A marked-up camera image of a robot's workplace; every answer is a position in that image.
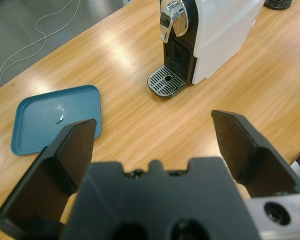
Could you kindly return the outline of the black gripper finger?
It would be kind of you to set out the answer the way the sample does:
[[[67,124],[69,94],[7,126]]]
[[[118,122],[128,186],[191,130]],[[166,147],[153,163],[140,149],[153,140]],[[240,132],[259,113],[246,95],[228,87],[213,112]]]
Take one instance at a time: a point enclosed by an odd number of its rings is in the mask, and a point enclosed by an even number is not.
[[[66,125],[36,157],[0,207],[7,235],[60,235],[71,195],[78,191],[92,159],[97,121]]]
[[[213,110],[211,117],[232,177],[252,198],[300,194],[300,178],[245,116]]]

